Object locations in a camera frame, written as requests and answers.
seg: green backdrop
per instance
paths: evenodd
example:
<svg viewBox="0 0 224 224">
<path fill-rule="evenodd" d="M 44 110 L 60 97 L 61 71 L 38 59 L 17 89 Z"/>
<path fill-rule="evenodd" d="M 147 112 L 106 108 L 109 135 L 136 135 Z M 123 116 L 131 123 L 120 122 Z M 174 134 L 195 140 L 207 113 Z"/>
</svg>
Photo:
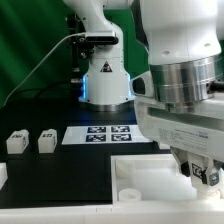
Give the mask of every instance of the green backdrop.
<svg viewBox="0 0 224 224">
<path fill-rule="evenodd" d="M 65 17 L 72 11 L 62 0 L 0 1 L 0 106 L 17 86 L 63 37 L 68 35 Z M 136 41 L 129 10 L 107 11 L 106 17 L 124 31 L 125 68 L 132 77 L 147 70 L 147 54 Z M 70 80 L 71 54 L 62 45 L 22 87 L 42 88 Z"/>
</svg>

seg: black surface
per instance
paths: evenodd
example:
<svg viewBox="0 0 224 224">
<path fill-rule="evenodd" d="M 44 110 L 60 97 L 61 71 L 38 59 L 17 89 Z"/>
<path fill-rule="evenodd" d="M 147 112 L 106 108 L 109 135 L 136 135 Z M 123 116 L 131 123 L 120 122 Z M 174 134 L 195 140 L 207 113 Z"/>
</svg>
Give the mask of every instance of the black surface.
<svg viewBox="0 0 224 224">
<path fill-rule="evenodd" d="M 112 202 L 111 155 L 161 153 L 156 143 L 61 145 L 67 126 L 136 124 L 133 109 L 92 112 L 68 99 L 22 100 L 0 110 L 0 162 L 8 181 L 0 191 L 0 208 L 109 204 Z M 53 154 L 39 154 L 43 130 L 56 129 Z M 27 129 L 30 145 L 22 155 L 7 155 L 6 139 Z"/>
</svg>

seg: blue light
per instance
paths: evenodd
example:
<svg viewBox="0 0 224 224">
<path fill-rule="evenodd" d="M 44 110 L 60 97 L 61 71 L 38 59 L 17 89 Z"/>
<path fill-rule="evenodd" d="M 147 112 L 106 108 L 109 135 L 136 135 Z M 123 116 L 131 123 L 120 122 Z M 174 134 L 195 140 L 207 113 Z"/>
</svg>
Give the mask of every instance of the blue light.
<svg viewBox="0 0 224 224">
<path fill-rule="evenodd" d="M 131 76 L 128 74 L 128 83 L 131 81 Z M 129 97 L 133 97 L 134 95 L 131 93 L 130 85 L 129 85 Z"/>
<path fill-rule="evenodd" d="M 81 98 L 86 99 L 86 76 L 85 75 L 83 76 L 82 81 L 83 81 L 83 87 L 82 87 L 83 95 L 81 96 Z"/>
</svg>

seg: metal cylinder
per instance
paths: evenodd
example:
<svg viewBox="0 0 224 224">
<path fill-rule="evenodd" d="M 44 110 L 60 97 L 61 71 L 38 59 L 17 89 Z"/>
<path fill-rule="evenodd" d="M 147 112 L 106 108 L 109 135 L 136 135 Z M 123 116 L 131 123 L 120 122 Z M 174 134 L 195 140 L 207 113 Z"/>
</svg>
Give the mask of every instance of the metal cylinder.
<svg viewBox="0 0 224 224">
<path fill-rule="evenodd" d="M 211 81 L 223 80 L 221 55 L 180 64 L 151 65 L 155 97 L 174 113 L 192 112 L 194 102 L 212 97 Z"/>
</svg>

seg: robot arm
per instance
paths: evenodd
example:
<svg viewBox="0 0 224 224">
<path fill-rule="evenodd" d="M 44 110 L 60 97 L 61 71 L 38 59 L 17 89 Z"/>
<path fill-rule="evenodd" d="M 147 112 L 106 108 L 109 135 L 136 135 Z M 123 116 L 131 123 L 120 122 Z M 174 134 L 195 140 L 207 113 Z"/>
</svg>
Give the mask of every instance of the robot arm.
<svg viewBox="0 0 224 224">
<path fill-rule="evenodd" d="M 211 88 L 223 80 L 216 35 L 223 1 L 140 0 L 140 5 L 150 72 L 131 82 L 139 128 L 171 146 L 181 173 L 206 197 L 223 188 L 224 96 Z"/>
<path fill-rule="evenodd" d="M 129 106 L 130 76 L 124 69 L 123 32 L 104 16 L 104 9 L 128 7 L 130 0 L 63 0 L 83 22 L 82 41 L 94 45 L 89 70 L 84 76 L 84 106 L 97 111 L 114 111 Z"/>
</svg>

